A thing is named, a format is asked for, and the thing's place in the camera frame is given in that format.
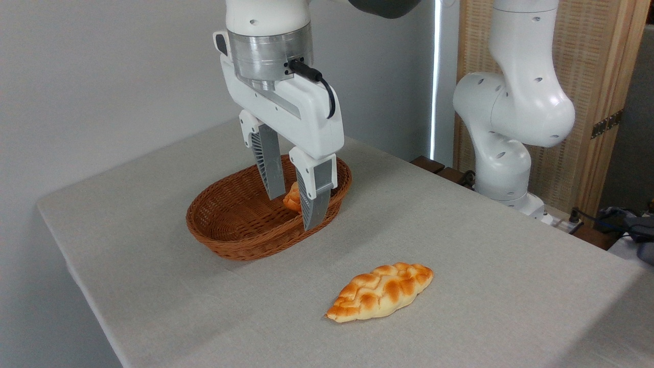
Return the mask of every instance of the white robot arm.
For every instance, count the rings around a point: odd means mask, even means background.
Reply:
[[[349,0],[385,18],[420,0]],[[305,230],[324,219],[344,144],[338,97],[313,64],[308,0],[226,0],[226,31],[214,33],[220,64],[270,199],[285,193],[278,134],[295,145]]]
[[[470,73],[454,95],[475,150],[475,190],[546,223],[543,202],[527,192],[531,158],[523,143],[552,147],[574,124],[552,61],[558,5],[495,0],[489,49],[504,75]]]

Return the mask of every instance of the table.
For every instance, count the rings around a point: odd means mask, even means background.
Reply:
[[[236,120],[38,207],[126,367],[654,366],[654,274],[352,139],[338,155],[341,213],[257,261],[216,256],[184,222],[253,164]],[[435,272],[413,304],[323,318],[353,276],[398,261]]]

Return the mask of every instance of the braided bread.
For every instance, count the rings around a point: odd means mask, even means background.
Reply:
[[[398,262],[361,274],[343,288],[325,317],[336,322],[385,317],[413,302],[434,278],[429,268]]]

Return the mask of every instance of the brown wicker basket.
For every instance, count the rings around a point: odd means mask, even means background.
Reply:
[[[282,156],[286,192],[296,180],[295,166]],[[287,209],[283,196],[268,199],[256,165],[213,183],[186,212],[186,226],[195,238],[217,255],[250,261],[278,253],[316,233],[338,214],[352,182],[347,165],[337,158],[338,187],[324,221],[304,231],[302,215]]]

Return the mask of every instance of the black object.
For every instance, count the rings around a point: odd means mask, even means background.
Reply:
[[[225,56],[229,56],[227,55],[227,42],[225,42],[225,36],[221,34],[216,35],[216,47],[218,47],[218,51],[225,54]]]
[[[625,217],[623,221],[636,243],[654,240],[654,217]]]
[[[406,15],[420,0],[349,0],[355,8],[366,13],[395,19]]]

